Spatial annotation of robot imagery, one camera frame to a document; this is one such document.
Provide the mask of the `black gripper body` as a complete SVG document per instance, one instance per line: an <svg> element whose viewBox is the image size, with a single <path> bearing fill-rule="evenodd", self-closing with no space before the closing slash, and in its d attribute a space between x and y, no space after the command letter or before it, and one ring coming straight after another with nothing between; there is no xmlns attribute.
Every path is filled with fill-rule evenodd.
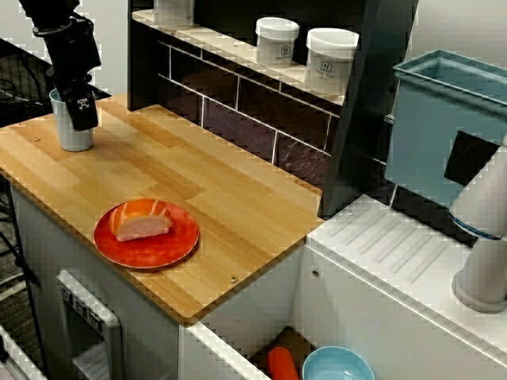
<svg viewBox="0 0 507 380"><path fill-rule="evenodd" d="M85 17L71 17L66 25L42 33L54 68L55 85L66 91L85 91L90 71L101 65L94 38L94 24Z"/></svg>

